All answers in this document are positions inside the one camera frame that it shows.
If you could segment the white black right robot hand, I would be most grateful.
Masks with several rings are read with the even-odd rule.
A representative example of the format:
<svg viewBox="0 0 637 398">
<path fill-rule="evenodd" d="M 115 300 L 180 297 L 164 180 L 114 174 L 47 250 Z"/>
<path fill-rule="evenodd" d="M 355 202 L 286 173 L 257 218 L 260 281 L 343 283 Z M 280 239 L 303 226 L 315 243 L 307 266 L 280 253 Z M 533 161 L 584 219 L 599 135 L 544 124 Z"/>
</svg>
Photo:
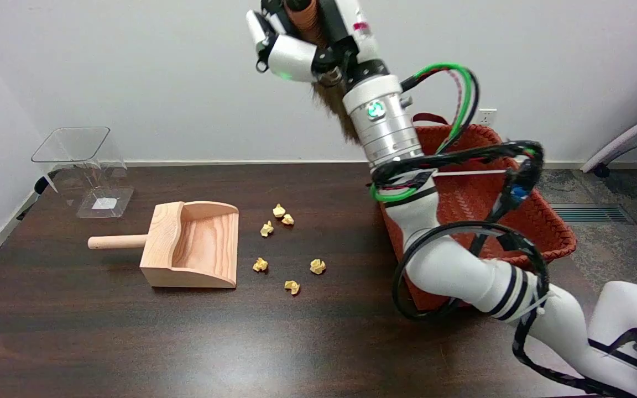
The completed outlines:
<svg viewBox="0 0 637 398">
<path fill-rule="evenodd" d="M 347 88 L 388 73 L 357 1 L 262 1 L 246 25 L 260 73 Z"/>
</svg>

